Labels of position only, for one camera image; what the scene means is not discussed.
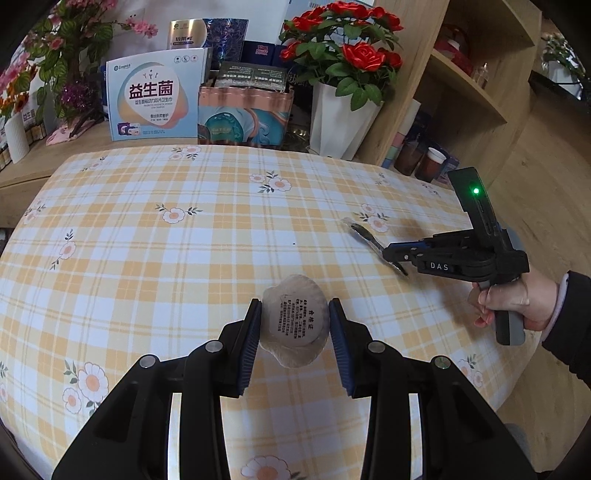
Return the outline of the person's right forearm sleeve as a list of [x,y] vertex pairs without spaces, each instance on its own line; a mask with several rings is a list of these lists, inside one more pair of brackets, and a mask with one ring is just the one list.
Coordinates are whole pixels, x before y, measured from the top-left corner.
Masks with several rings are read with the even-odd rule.
[[559,284],[557,303],[543,332],[542,346],[590,386],[590,278],[568,271]]

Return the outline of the person's right hand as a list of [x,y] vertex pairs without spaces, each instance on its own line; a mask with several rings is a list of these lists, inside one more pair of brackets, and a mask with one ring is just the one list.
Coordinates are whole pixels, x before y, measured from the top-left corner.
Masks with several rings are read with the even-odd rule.
[[488,288],[473,283],[468,302],[478,312],[474,324],[479,328],[491,326],[497,313],[511,311],[523,316],[525,329],[543,331],[551,323],[559,293],[559,283],[531,268],[510,283]]

